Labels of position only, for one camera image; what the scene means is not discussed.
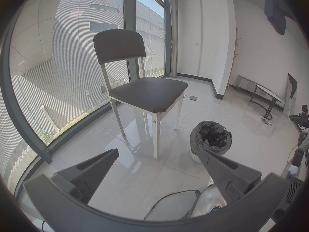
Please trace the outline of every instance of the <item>beige curtain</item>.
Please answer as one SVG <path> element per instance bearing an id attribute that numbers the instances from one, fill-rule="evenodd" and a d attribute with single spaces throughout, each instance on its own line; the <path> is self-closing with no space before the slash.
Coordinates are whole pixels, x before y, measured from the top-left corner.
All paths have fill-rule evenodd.
<path id="1" fill-rule="evenodd" d="M 178 2 L 170 0 L 171 21 L 172 21 L 172 60 L 171 76 L 177 76 L 177 41 L 178 41 Z"/>

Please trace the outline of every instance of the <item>baseboard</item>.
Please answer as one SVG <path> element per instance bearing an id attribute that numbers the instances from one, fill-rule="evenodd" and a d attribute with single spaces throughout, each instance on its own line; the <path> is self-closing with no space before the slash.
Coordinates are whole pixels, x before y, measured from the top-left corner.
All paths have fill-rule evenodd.
<path id="1" fill-rule="evenodd" d="M 220 95 L 217 94 L 216 88 L 214 87 L 214 83 L 212 82 L 211 79 L 209 78 L 205 78 L 205 77 L 200 77 L 200 76 L 196 76 L 196 75 L 188 75 L 188 74 L 182 74 L 182 73 L 177 73 L 178 76 L 183 76 L 183 77 L 188 77 L 188 78 L 194 78 L 194 79 L 198 79 L 198 80 L 203 80 L 203 81 L 207 81 L 207 82 L 211 82 L 211 86 L 213 88 L 213 92 L 214 92 L 214 96 L 217 99 L 222 100 L 224 95 Z"/>
<path id="2" fill-rule="evenodd" d="M 230 86 L 231 86 L 233 89 L 240 90 L 240 91 L 245 92 L 245 93 L 247 93 L 247 94 L 249 94 L 249 95 L 253 95 L 253 92 L 251 92 L 251 91 L 249 91 L 249 90 L 246 90 L 246 89 L 244 89 L 244 88 L 236 87 L 235 85 L 232 85 L 232 84 L 230 84 Z M 271 100 L 266 99 L 265 97 L 260 96 L 260 95 L 258 95 L 258 94 L 255 94 L 254 97 L 260 98 L 262 101 L 266 101 L 267 103 L 271 103 Z M 276 108 L 278 108 L 279 110 L 282 110 L 282 111 L 283 111 L 283 107 L 282 107 L 282 106 L 279 106 L 278 104 L 275 104 L 274 106 L 275 106 Z"/>

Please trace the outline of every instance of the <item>chair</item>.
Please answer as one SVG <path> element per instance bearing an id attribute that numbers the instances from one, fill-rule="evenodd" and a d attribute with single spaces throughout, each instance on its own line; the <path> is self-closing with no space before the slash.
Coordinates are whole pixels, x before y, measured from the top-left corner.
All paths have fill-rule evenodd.
<path id="1" fill-rule="evenodd" d="M 95 53 L 101 65 L 102 75 L 113 112 L 116 116 L 121 134 L 124 135 L 116 101 L 133 106 L 144 112 L 144 116 L 152 117 L 154 142 L 154 157 L 158 158 L 160 121 L 178 103 L 175 130 L 178 126 L 183 92 L 188 84 L 178 80 L 145 77 L 143 57 L 146 56 L 144 41 L 137 32 L 126 29 L 110 29 L 97 33 L 93 37 Z M 111 89 L 105 64 L 130 59 L 141 58 L 143 78 L 131 81 Z"/>

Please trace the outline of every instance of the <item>tiled floor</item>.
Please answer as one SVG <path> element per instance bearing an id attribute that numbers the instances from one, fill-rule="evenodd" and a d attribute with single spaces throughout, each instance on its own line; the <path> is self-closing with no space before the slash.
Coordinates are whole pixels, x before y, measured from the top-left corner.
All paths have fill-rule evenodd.
<path id="1" fill-rule="evenodd" d="M 184 92 L 187 98 L 183 99 L 178 130 L 173 129 L 176 106 L 160 124 L 158 160 L 153 157 L 151 116 L 144 117 L 142 112 L 132 107 L 119 105 L 125 137 L 120 134 L 115 116 L 109 111 L 68 141 L 53 155 L 53 162 L 42 165 L 38 173 L 52 176 L 56 171 L 103 151 L 118 148 L 119 158 L 89 205 L 118 216 L 143 219 L 161 197 L 187 189 L 203 191 L 211 183 L 212 179 L 203 165 L 190 157 L 189 136 L 199 122 L 213 120 L 232 133 L 232 146 L 225 157 L 261 171 L 262 178 L 270 172 L 281 174 L 299 136 L 295 125 L 287 117 L 274 108 L 273 126 L 267 126 L 261 120 L 265 111 L 249 103 L 248 94 L 226 91 L 223 100 L 219 100 L 215 99 L 209 82 L 178 79 L 188 83 Z M 189 100 L 189 95 L 196 96 L 197 100 Z M 302 168 L 300 179 L 304 178 L 305 168 Z M 168 197 L 153 209 L 148 219 L 179 219 L 191 208 L 194 199 L 194 192 Z M 24 210 L 32 209 L 34 212 L 33 207 L 29 208 L 31 204 L 27 196 L 20 204 Z M 32 217 L 35 221 L 36 215 L 32 214 Z M 272 225 L 273 222 L 269 221 L 264 230 Z"/>

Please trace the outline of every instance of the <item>black trash bag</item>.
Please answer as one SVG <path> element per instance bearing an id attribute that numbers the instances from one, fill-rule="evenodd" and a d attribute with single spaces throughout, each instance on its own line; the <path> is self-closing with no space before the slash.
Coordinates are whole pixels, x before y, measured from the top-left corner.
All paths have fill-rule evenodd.
<path id="1" fill-rule="evenodd" d="M 214 121 L 203 121 L 191 132 L 190 144 L 195 155 L 198 147 L 223 155 L 232 145 L 232 134 Z"/>

